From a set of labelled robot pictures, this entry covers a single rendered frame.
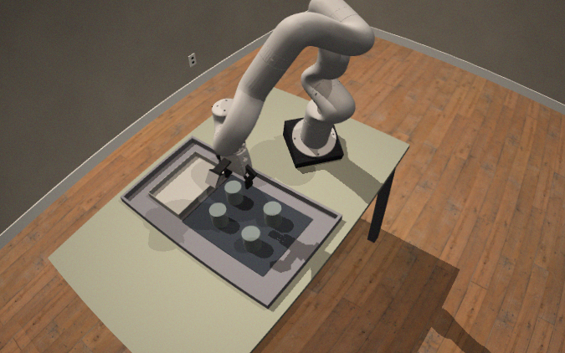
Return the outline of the clear glass jar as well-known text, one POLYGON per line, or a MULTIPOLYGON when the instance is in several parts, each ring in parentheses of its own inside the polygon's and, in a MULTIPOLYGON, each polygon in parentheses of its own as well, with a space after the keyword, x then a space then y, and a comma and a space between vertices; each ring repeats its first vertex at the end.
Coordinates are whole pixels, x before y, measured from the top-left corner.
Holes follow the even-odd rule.
POLYGON ((242 230, 244 248, 249 252, 256 252, 262 246, 260 230, 255 226, 248 226, 242 230))
POLYGON ((230 205, 239 205, 243 200, 243 192, 240 182, 230 181, 224 186, 226 198, 230 205))
POLYGON ((214 203, 209 208, 209 214, 212 223, 216 228, 225 228, 229 224, 229 216, 227 213, 227 208, 224 204, 220 202, 214 203))
POLYGON ((281 205, 278 202, 267 202, 264 205, 265 224, 275 228, 282 223, 281 205))

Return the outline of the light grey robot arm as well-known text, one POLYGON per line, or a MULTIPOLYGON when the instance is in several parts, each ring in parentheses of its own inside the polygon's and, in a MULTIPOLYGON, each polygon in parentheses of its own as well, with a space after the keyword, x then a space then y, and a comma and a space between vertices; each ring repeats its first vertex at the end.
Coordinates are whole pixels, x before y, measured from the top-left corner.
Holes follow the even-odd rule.
POLYGON ((215 152, 231 156, 246 147, 270 91, 300 52, 314 46, 317 61, 300 78, 311 101, 304 119, 294 127, 292 140, 305 156, 330 153, 336 144, 333 124, 348 120, 356 108, 338 78, 350 57, 365 54, 374 41, 371 27, 344 0, 311 0, 308 12, 282 20, 247 68, 234 98, 213 105, 215 152))

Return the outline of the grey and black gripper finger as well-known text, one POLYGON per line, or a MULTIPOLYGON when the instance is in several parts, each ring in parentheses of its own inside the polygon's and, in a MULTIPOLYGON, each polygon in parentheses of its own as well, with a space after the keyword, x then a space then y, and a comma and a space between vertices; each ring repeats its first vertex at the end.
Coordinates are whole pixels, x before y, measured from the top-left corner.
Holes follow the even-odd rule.
MULTIPOLYGON (((216 157, 218 158, 218 161, 221 161, 220 155, 216 155, 216 157)), ((225 169, 224 170, 224 175, 226 178, 228 178, 230 175, 232 174, 232 171, 230 171, 229 169, 225 169)))
POLYGON ((253 186, 253 179, 258 175, 256 171, 254 171, 249 165, 247 165, 246 167, 246 173, 245 176, 243 176, 243 178, 245 179, 244 183, 245 183, 245 188, 248 190, 249 187, 253 186), (249 176, 247 177, 246 174, 249 174, 249 176))

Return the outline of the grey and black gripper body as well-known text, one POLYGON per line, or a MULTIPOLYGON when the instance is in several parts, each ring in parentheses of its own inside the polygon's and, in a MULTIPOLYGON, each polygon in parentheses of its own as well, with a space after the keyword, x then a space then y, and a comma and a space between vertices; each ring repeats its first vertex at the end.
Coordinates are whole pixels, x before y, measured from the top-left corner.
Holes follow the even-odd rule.
POLYGON ((249 165, 252 168, 252 162, 247 147, 241 148, 237 153, 231 156, 220 156, 221 160, 223 158, 231 161, 231 164, 227 167, 230 171, 244 177, 246 173, 246 166, 249 165))

